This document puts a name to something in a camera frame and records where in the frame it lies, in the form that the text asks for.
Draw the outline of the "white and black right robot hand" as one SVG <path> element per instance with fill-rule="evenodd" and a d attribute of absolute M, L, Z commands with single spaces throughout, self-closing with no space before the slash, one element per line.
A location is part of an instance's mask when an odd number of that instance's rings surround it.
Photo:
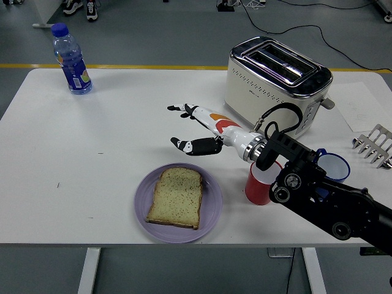
<path fill-rule="evenodd" d="M 247 132 L 232 119 L 210 109 L 192 105 L 177 104 L 167 107 L 169 111 L 180 111 L 182 118 L 196 120 L 213 133 L 213 137 L 184 141 L 171 138 L 170 141 L 189 156 L 207 156 L 218 154 L 223 146 L 236 149 L 242 160 L 250 161 L 251 150 L 258 145 L 262 136 L 256 132 Z"/>

